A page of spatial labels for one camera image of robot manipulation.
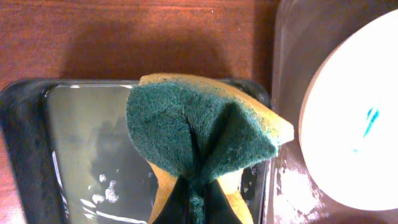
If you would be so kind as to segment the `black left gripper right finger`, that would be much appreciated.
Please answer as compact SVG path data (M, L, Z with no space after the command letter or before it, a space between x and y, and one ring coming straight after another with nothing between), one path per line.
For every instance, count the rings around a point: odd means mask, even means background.
M204 215L205 224L242 224L217 180L205 186Z

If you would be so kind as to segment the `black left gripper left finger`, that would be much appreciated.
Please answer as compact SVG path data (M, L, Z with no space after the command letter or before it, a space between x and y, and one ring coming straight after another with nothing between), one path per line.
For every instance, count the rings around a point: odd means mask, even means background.
M162 211L153 224L189 224L190 190L188 182L179 176Z

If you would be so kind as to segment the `green yellow sponge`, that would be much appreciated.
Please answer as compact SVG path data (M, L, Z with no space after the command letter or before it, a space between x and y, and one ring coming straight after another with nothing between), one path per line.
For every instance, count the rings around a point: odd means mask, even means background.
M179 176L189 184L190 223L204 223L205 186L217 180L236 216L252 215L238 187L243 170L269 160L294 127L243 91L205 77L144 76L127 99L126 125L158 180L153 223Z

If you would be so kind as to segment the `white plate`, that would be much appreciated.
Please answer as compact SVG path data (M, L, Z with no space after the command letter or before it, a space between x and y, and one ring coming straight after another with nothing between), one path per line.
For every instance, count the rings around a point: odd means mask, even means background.
M397 208L397 11L345 39L314 74L299 142L307 169L333 200Z

